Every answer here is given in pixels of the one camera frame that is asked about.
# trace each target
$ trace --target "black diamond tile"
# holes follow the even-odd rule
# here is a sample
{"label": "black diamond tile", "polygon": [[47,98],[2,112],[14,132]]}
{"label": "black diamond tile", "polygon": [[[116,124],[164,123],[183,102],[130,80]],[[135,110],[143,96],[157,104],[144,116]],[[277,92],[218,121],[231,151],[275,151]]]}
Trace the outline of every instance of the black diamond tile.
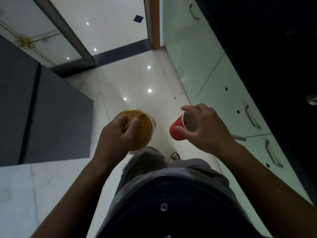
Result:
{"label": "black diamond tile", "polygon": [[139,15],[136,15],[135,18],[133,19],[133,21],[136,21],[138,23],[141,23],[144,17],[141,17]]}

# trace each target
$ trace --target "gold lid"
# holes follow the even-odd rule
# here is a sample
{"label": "gold lid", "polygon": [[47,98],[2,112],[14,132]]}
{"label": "gold lid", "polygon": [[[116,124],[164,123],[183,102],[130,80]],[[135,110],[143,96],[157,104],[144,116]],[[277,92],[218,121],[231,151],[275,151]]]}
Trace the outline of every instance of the gold lid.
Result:
{"label": "gold lid", "polygon": [[153,132],[153,126],[150,118],[142,111],[136,109],[125,110],[118,115],[120,114],[126,114],[130,119],[134,118],[137,115],[144,114],[143,116],[139,117],[139,126],[135,133],[130,151],[136,151],[147,145],[151,139],[151,135]]}

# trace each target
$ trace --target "cabinet handle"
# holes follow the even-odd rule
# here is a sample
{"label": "cabinet handle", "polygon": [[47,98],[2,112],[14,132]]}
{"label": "cabinet handle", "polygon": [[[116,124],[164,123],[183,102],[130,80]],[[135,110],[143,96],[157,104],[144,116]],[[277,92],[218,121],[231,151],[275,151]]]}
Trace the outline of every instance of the cabinet handle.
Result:
{"label": "cabinet handle", "polygon": [[194,20],[199,21],[200,18],[194,16],[193,11],[192,11],[192,7],[193,7],[193,4],[190,4],[190,5],[189,5],[189,11],[191,12],[191,15],[193,16]]}
{"label": "cabinet handle", "polygon": [[281,163],[280,163],[278,160],[275,161],[275,159],[274,159],[273,156],[271,155],[271,152],[268,150],[269,144],[270,144],[270,141],[266,139],[266,140],[265,140],[265,149],[266,149],[266,152],[268,153],[268,155],[270,156],[270,158],[271,158],[273,164],[275,164],[275,165],[278,166],[278,167],[284,168],[283,165],[281,165]]}
{"label": "cabinet handle", "polygon": [[251,116],[250,116],[249,113],[248,113],[248,108],[249,108],[249,105],[246,105],[246,106],[245,106],[245,114],[247,115],[247,117],[248,117],[250,123],[252,124],[252,126],[253,126],[254,128],[257,128],[257,129],[261,130],[262,127],[261,127],[259,124],[255,124],[255,123],[253,122]]}

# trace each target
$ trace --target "foot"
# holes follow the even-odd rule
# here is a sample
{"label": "foot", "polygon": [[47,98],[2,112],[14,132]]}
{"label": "foot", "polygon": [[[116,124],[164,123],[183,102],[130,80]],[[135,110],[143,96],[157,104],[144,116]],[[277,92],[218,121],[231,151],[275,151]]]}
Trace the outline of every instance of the foot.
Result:
{"label": "foot", "polygon": [[178,153],[173,153],[173,154],[171,155],[169,163],[172,163],[172,162],[174,162],[175,160],[180,160],[180,156],[179,156]]}

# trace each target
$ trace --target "shirt button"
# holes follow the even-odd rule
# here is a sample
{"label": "shirt button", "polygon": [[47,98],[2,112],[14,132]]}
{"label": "shirt button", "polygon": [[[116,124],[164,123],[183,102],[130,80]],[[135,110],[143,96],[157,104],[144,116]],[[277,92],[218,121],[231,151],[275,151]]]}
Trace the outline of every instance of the shirt button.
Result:
{"label": "shirt button", "polygon": [[168,208],[167,204],[165,204],[165,203],[161,204],[161,211],[165,212],[165,211],[167,211],[167,208]]}

